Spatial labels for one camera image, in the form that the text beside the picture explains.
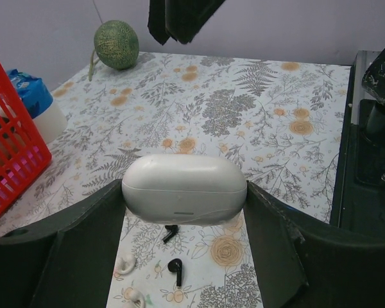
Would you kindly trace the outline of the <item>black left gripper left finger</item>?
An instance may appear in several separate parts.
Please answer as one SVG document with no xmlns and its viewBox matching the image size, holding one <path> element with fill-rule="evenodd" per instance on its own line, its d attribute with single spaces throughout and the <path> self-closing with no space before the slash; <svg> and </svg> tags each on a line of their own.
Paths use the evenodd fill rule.
<svg viewBox="0 0 385 308">
<path fill-rule="evenodd" d="M 0 307 L 106 307 L 126 205 L 121 181 L 0 237 Z"/>
</svg>

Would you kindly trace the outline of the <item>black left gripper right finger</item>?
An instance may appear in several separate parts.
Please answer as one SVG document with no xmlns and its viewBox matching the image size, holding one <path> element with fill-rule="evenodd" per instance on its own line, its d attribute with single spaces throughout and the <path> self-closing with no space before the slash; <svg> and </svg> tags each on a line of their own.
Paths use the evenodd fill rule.
<svg viewBox="0 0 385 308">
<path fill-rule="evenodd" d="M 385 240 L 324 223 L 248 184 L 244 218 L 265 307 L 385 307 Z"/>
</svg>

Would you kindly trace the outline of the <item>white clip earbud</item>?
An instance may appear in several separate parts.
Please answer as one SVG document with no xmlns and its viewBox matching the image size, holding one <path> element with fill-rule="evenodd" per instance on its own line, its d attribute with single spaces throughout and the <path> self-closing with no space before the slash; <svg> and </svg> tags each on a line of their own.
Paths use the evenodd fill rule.
<svg viewBox="0 0 385 308">
<path fill-rule="evenodd" d="M 114 275 L 118 277 L 131 273 L 135 267 L 135 264 L 136 258 L 132 254 L 126 254 L 122 257 L 116 257 Z"/>
<path fill-rule="evenodd" d="M 133 288 L 127 288 L 123 293 L 124 299 L 126 300 L 123 307 L 125 308 L 145 308 L 146 302 L 144 295 Z"/>
</svg>

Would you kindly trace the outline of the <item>white earbud charging case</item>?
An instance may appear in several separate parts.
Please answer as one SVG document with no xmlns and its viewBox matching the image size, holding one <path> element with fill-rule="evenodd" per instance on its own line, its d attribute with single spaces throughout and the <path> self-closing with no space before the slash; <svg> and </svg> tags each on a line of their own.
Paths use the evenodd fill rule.
<svg viewBox="0 0 385 308">
<path fill-rule="evenodd" d="M 129 211 L 148 223 L 221 225 L 243 209 L 247 182 L 233 162 L 206 155 L 152 154 L 126 170 Z"/>
</svg>

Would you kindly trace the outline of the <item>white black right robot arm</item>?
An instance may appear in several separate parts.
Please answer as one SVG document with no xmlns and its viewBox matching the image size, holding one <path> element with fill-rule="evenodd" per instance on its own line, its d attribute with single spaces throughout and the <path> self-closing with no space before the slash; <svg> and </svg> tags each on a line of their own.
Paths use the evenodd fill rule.
<svg viewBox="0 0 385 308">
<path fill-rule="evenodd" d="M 330 224 L 385 239 L 385 48 L 350 69 Z"/>
</svg>

